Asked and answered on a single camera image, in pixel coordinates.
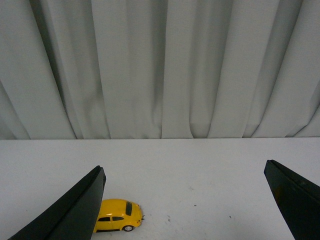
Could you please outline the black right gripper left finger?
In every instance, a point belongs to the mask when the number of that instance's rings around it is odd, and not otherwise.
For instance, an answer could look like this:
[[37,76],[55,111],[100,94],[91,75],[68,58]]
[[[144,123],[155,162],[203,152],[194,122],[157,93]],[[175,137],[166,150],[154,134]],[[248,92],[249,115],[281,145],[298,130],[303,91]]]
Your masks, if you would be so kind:
[[11,240],[90,240],[106,183],[96,166],[42,214],[10,237]]

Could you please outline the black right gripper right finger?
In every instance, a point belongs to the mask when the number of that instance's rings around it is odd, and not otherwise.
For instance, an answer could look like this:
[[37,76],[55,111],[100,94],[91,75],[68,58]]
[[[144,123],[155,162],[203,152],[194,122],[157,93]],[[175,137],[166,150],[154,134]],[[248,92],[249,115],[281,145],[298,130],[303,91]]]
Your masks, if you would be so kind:
[[264,175],[291,234],[296,240],[320,238],[320,187],[275,160]]

